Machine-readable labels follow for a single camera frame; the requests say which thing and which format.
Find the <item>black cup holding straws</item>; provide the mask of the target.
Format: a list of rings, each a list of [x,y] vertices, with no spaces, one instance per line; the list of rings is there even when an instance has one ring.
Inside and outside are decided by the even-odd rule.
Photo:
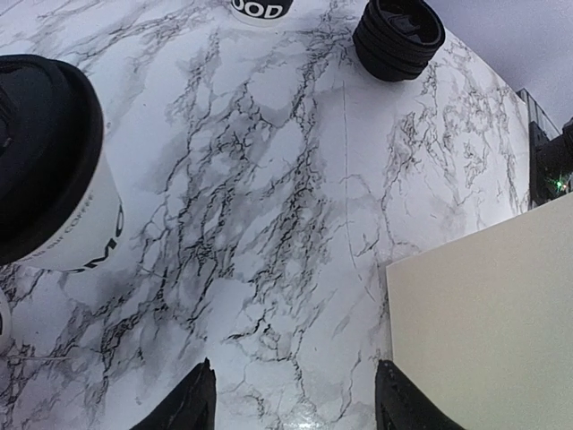
[[[248,25],[269,27],[287,16],[293,0],[231,0],[231,12]]]

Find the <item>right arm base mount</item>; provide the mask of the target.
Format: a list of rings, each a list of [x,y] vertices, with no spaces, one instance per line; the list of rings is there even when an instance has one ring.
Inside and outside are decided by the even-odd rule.
[[[559,130],[529,91],[526,103],[529,135],[529,208],[572,193],[572,119]]]

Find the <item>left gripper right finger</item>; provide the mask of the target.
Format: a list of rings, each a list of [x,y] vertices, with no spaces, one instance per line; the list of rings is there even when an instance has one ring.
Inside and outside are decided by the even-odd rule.
[[[381,429],[456,429],[391,360],[380,360],[375,376],[376,426]]]

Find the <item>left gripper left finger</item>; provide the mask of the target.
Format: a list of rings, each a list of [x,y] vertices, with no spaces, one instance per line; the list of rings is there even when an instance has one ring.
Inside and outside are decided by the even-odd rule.
[[[216,374],[205,358],[132,430],[214,430]]]

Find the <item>brown paper takeout bag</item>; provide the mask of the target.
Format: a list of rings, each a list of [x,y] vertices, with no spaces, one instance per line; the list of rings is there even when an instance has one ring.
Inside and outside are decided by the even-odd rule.
[[[392,356],[466,429],[572,426],[572,198],[387,268]]]

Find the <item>stack of white paper cups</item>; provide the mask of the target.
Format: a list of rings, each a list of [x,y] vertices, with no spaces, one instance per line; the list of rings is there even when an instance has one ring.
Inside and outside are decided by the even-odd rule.
[[[7,348],[12,331],[12,315],[8,304],[8,299],[0,290],[0,350],[5,351]]]

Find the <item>stack of black lids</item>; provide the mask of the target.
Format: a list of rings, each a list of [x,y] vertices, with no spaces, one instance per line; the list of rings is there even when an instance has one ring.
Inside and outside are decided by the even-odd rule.
[[[367,3],[352,40],[360,63],[384,82],[416,79],[444,44],[446,31],[425,1]]]

